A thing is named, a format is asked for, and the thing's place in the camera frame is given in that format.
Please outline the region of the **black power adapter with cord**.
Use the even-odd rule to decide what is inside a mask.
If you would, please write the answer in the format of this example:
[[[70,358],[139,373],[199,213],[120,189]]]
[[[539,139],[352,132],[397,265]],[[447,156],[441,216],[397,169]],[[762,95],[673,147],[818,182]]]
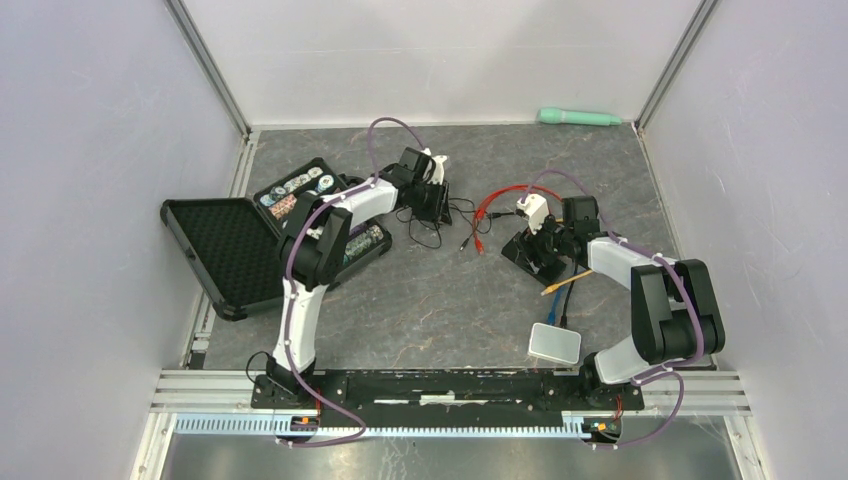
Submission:
[[[449,197],[444,207],[450,217],[456,214],[460,222],[469,228],[469,232],[459,243],[460,251],[471,245],[477,248],[478,244],[482,244],[482,237],[491,232],[496,220],[516,216],[516,213],[511,211],[490,212],[484,209],[479,212],[478,204],[465,197]],[[407,237],[415,244],[429,250],[438,250],[443,246],[442,228],[449,227],[447,220],[419,219],[411,212],[410,207],[402,208],[394,216],[401,225],[406,226]]]

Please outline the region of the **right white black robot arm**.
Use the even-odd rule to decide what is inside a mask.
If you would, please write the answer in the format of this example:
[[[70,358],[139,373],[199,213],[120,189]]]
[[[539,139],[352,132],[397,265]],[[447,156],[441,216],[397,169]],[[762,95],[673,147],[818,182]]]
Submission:
[[[517,201],[527,222],[518,239],[531,259],[547,267],[567,257],[630,293],[629,336],[581,366],[577,392],[585,405],[602,408],[617,396],[617,384],[642,384],[723,350],[726,333],[703,261],[668,259],[603,230],[592,196],[569,197],[562,206],[558,221],[540,195]]]

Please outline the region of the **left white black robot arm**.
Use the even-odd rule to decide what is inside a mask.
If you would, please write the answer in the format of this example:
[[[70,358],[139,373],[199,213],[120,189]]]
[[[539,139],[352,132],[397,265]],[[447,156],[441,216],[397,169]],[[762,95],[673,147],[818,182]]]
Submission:
[[[303,194],[287,217],[281,244],[283,309],[276,346],[266,364],[269,381],[290,407],[314,394],[309,376],[323,296],[342,270],[353,227],[407,209],[425,222],[442,220],[449,184],[448,157],[407,148],[400,160],[362,183],[330,195]]]

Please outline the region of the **black network switch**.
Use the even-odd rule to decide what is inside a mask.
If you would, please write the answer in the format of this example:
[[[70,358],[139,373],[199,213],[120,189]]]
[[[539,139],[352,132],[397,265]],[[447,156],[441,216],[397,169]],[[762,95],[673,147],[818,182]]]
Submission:
[[[566,263],[544,252],[529,230],[516,233],[503,246],[501,255],[543,285],[554,284],[566,270]]]

